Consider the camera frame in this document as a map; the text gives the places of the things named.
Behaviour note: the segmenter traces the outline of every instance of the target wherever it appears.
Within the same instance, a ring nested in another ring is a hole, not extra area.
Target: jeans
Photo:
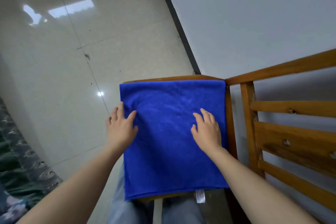
[[[112,199],[107,224],[152,224],[154,201],[125,201],[124,164]],[[205,224],[192,193],[163,199],[162,224]]]

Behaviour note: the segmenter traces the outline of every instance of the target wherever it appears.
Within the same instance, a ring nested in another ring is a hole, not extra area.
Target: patterned fabric
[[[13,197],[37,204],[61,182],[24,140],[0,98],[0,182]]]
[[[0,184],[0,224],[17,222],[26,212],[27,200],[12,197]]]

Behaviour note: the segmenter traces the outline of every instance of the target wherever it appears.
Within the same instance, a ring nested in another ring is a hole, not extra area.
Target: left hand
[[[124,103],[115,107],[106,121],[107,143],[116,146],[123,152],[133,142],[138,132],[138,126],[133,128],[133,120],[137,112],[133,111],[128,118],[124,117]]]

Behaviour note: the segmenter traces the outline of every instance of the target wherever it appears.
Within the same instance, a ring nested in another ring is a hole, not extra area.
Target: care label
[[[204,190],[196,190],[196,202],[201,204],[205,203],[205,193]]]

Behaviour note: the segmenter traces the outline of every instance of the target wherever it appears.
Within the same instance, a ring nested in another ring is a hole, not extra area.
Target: microfiber towel
[[[228,188],[216,165],[191,134],[193,112],[211,112],[228,148],[225,82],[192,80],[120,84],[125,117],[137,110],[139,130],[124,152],[125,200],[155,195]]]

